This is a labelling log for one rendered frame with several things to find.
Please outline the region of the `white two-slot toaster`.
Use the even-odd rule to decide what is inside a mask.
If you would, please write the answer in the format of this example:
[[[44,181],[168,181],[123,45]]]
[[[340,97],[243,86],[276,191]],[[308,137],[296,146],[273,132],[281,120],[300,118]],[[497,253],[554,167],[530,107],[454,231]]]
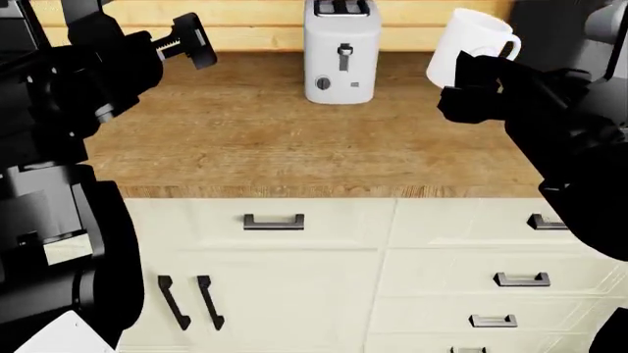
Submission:
[[[374,0],[305,0],[303,11],[304,89],[310,102],[355,105],[374,96],[382,17]],[[348,71],[339,71],[338,47],[349,43]],[[328,90],[315,80],[327,76]]]

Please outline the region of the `white ceramic mug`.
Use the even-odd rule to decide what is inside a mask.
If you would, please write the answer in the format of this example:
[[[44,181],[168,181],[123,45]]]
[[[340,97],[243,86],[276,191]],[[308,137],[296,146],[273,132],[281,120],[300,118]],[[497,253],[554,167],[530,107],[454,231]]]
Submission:
[[[509,42],[513,47],[505,58],[514,61],[522,43],[508,23],[480,11],[455,8],[438,41],[426,76],[436,87],[454,86],[456,59],[460,52],[497,57]]]

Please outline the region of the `cream cabinet door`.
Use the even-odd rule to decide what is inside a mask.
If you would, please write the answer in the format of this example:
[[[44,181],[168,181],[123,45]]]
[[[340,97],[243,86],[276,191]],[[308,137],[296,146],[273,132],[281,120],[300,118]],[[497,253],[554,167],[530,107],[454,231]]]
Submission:
[[[205,252],[191,271],[209,276],[222,329],[207,353],[361,353],[377,284],[375,250]]]
[[[191,320],[182,329],[158,285],[158,276],[168,276],[177,307],[183,315],[194,316],[187,280],[178,273],[177,266],[165,254],[141,252],[144,280],[144,305],[141,315],[131,328],[124,331],[118,346],[120,353],[197,353],[198,320]]]

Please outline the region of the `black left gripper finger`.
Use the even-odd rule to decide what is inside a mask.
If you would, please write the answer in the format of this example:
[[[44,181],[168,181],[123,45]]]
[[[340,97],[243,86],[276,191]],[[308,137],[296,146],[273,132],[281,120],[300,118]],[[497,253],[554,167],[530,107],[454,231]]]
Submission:
[[[196,14],[189,13],[175,18],[173,34],[178,44],[171,47],[171,55],[185,54],[198,70],[217,64],[217,55]]]

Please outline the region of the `wide cream drawer front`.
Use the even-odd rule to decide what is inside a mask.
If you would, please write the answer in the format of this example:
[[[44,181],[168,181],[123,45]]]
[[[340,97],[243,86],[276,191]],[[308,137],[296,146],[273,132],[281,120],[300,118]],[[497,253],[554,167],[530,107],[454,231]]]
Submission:
[[[126,199],[138,240],[158,249],[376,249],[386,243],[393,199]],[[304,230],[242,228],[305,215]]]

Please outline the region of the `white robot torso panel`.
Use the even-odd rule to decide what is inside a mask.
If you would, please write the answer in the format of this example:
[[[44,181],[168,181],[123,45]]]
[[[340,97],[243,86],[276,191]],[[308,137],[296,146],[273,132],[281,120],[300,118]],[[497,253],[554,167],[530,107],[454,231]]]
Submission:
[[[67,311],[14,353],[118,353],[75,311]]]

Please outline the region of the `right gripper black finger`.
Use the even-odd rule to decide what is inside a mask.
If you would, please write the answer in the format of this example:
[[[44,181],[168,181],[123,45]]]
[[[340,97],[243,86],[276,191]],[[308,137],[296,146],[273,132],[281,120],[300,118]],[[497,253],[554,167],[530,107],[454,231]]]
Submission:
[[[504,121],[501,94],[481,87],[444,87],[437,108],[453,123]]]
[[[499,89],[498,72],[501,58],[488,55],[473,56],[461,51],[455,62],[454,87],[484,87]]]

